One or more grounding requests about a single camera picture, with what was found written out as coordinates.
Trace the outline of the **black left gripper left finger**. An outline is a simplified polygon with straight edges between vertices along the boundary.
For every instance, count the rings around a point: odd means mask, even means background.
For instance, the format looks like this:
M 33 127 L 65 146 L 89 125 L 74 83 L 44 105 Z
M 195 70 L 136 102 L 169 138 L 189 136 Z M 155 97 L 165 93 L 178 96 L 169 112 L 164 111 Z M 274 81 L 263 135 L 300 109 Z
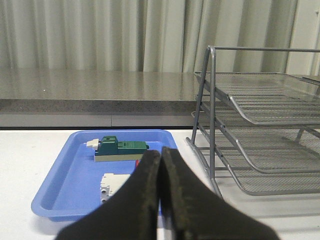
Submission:
M 155 240 L 161 157 L 147 150 L 123 186 L 99 208 L 63 228 L 58 240 Z

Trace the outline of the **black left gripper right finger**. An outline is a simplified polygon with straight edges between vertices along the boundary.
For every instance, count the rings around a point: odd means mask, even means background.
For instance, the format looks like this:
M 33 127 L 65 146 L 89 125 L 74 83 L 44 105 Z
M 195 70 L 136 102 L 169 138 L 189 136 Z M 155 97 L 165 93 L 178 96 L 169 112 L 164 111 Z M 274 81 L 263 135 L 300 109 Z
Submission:
M 162 212 L 176 240 L 277 240 L 269 226 L 235 209 L 212 192 L 177 149 L 164 147 L 159 167 Z

